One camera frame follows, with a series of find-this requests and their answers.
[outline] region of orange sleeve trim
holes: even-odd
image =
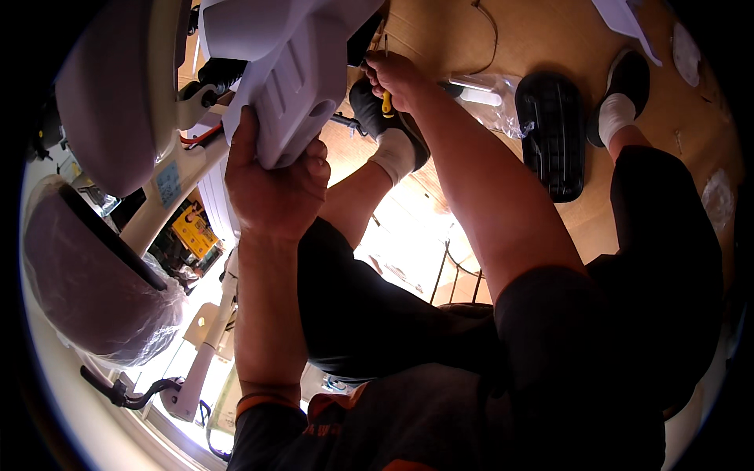
[[[238,418],[241,416],[241,414],[248,411],[255,405],[259,405],[259,404],[279,404],[279,405],[285,405],[287,407],[292,407],[294,409],[299,408],[296,404],[293,404],[291,401],[287,399],[283,399],[278,396],[251,396],[251,397],[242,399],[238,403],[238,407],[236,408],[236,422],[238,422]]]
[[[432,466],[406,460],[392,460],[382,471],[437,471]]]

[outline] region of red wire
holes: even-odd
[[[212,129],[208,130],[206,133],[202,134],[199,137],[195,137],[194,139],[189,139],[187,137],[181,136],[181,142],[184,144],[196,144],[197,142],[202,142],[207,137],[211,136],[212,134],[216,133],[220,128],[222,127],[222,123],[217,124],[217,126],[213,127]]]

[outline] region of foot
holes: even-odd
[[[354,117],[359,120],[361,129],[366,131],[372,139],[378,138],[388,129],[395,128],[403,131],[411,141],[414,150],[414,169],[419,170],[429,159],[429,148],[413,118],[408,113],[396,112],[392,118],[382,116],[382,100],[372,93],[369,79],[362,78],[351,87],[348,94]]]
[[[595,147],[608,145],[609,137],[615,131],[632,124],[642,114],[648,98],[649,65],[646,59],[633,49],[623,49],[610,66],[605,96],[597,103],[587,122],[587,140]]]

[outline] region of screw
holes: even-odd
[[[208,90],[204,95],[202,95],[201,105],[204,108],[209,108],[215,103],[217,103],[217,93],[213,92],[212,90]]]

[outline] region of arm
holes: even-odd
[[[294,165],[267,171],[254,161],[258,124],[250,107],[233,135],[225,185],[239,223],[235,361],[241,392],[297,405],[308,358],[299,318],[299,240],[324,203],[326,148],[313,141]]]
[[[410,113],[427,141],[451,210],[493,299],[532,268],[584,265],[550,196],[510,149],[399,54],[370,54],[367,75]]]

